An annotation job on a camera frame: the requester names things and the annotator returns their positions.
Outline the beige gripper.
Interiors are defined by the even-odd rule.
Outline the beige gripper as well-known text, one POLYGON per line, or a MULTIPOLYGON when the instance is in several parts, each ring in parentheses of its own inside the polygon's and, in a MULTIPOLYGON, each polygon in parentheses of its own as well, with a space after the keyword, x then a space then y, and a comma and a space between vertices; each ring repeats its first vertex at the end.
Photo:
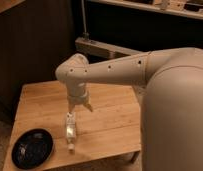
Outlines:
POLYGON ((73 113, 75 105, 83 104, 90 112, 93 107, 89 104, 89 93, 85 83, 72 82, 67 85, 67 98, 69 101, 68 112, 73 113))

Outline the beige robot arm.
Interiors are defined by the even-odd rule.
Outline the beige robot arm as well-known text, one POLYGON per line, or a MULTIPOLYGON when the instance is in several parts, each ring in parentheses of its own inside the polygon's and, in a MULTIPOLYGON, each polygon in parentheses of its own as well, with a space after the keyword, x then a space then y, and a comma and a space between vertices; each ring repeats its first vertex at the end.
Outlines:
POLYGON ((142 171, 203 171, 203 49, 186 47, 91 64, 77 53, 55 75, 69 108, 89 104, 88 83, 144 88, 142 171))

